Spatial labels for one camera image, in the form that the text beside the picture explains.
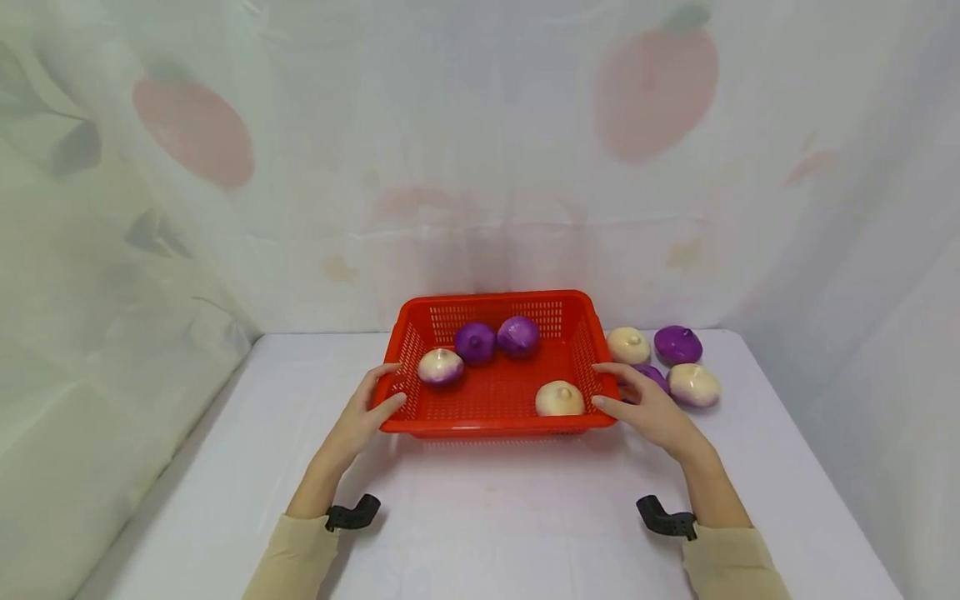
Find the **white onion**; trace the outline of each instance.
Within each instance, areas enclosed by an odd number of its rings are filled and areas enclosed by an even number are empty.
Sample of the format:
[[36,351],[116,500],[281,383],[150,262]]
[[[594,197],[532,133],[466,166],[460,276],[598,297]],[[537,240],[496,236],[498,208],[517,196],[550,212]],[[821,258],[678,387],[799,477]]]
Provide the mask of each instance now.
[[541,417],[583,415],[585,411],[584,395],[562,379],[547,383],[537,392],[537,414]]
[[639,329],[614,329],[607,335],[607,347],[614,362],[625,365],[645,365],[650,362],[650,343]]
[[720,401],[720,382],[700,365],[676,365],[667,374],[666,382],[678,404],[707,408]]
[[464,374],[464,361],[453,350],[437,348],[423,355],[417,366],[420,381],[429,385],[453,383]]

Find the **left hand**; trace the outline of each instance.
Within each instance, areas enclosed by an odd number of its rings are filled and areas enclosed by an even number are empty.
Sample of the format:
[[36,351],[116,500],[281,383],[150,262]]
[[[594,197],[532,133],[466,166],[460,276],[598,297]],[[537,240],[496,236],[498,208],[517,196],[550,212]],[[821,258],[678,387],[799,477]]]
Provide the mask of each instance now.
[[403,403],[407,395],[403,392],[394,394],[383,401],[379,406],[370,409],[373,389],[380,377],[396,372],[399,363],[388,363],[374,367],[367,371],[360,382],[357,391],[353,393],[344,412],[337,419],[333,429],[327,434],[320,454],[325,454],[334,465],[346,470],[353,463],[353,459],[364,449],[364,446],[373,438],[377,429],[390,418]]

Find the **finger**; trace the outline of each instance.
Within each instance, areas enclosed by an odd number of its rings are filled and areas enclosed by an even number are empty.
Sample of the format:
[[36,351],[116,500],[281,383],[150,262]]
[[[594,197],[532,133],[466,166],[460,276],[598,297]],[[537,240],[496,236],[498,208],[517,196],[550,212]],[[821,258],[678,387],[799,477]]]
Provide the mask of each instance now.
[[353,400],[362,404],[364,408],[367,407],[367,402],[370,400],[370,396],[373,393],[373,388],[376,387],[376,382],[383,375],[396,372],[400,368],[400,363],[384,363],[379,367],[373,367],[367,374],[363,376],[363,379],[360,380],[360,385],[357,386],[357,391],[353,394]]
[[638,408],[633,404],[627,404],[606,396],[594,396],[592,400],[593,406],[596,406],[600,412],[606,413],[616,420],[631,420],[632,414]]
[[378,406],[374,407],[367,414],[370,415],[373,422],[376,423],[377,427],[379,427],[384,423],[384,421],[389,419],[393,415],[393,413],[398,411],[400,407],[403,406],[403,403],[406,401],[407,401],[407,395],[404,394],[403,392],[400,392],[398,394],[394,394],[390,396],[383,402],[380,402]]
[[647,392],[652,392],[654,388],[660,388],[660,385],[658,385],[656,381],[637,371],[630,365],[623,365],[621,363],[597,363],[593,365],[593,370],[616,375],[621,381],[625,381],[634,386],[641,397],[647,396]]

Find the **hand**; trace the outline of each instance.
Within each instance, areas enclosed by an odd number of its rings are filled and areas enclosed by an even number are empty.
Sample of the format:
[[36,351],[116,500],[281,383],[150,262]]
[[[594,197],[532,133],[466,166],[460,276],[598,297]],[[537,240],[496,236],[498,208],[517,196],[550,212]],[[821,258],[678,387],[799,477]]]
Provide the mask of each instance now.
[[681,463],[710,448],[704,434],[655,381],[629,365],[600,363],[593,368],[616,375],[626,384],[624,393],[636,402],[634,405],[606,396],[594,396],[593,405],[599,410],[627,423]]
[[370,400],[377,380],[383,375],[396,372],[399,363],[380,365],[367,371],[357,391],[350,397],[344,412],[327,434],[319,454],[343,470],[353,463],[364,446],[373,438],[383,422],[397,411],[407,400],[403,392],[394,394],[376,408],[370,409]]

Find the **onion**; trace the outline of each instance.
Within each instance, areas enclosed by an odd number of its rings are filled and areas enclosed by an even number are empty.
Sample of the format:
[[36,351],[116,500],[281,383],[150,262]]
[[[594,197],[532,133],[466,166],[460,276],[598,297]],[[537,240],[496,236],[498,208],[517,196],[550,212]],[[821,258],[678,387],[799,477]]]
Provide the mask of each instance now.
[[639,329],[618,327],[607,335],[607,348],[613,362],[644,365],[650,362],[650,343]]
[[541,417],[583,415],[585,411],[584,395],[562,379],[545,384],[537,392],[537,414]]
[[657,356],[667,367],[695,363],[704,355],[704,346],[692,330],[681,325],[664,327],[654,335]]
[[650,377],[656,381],[657,385],[663,388],[665,392],[670,393],[670,386],[666,384],[666,379],[663,378],[663,373],[660,372],[660,369],[657,369],[653,365],[634,365],[634,369]]
[[720,401],[720,382],[700,365],[684,363],[666,376],[670,395],[678,404],[707,408]]
[[453,383],[464,374],[464,361],[453,350],[437,348],[423,355],[417,366],[420,381],[427,385]]
[[493,358],[496,334],[482,323],[467,323],[453,336],[453,349],[468,365],[479,365]]
[[537,351],[540,330],[537,324],[526,317],[511,317],[503,322],[496,332],[496,342],[507,356],[524,358]]

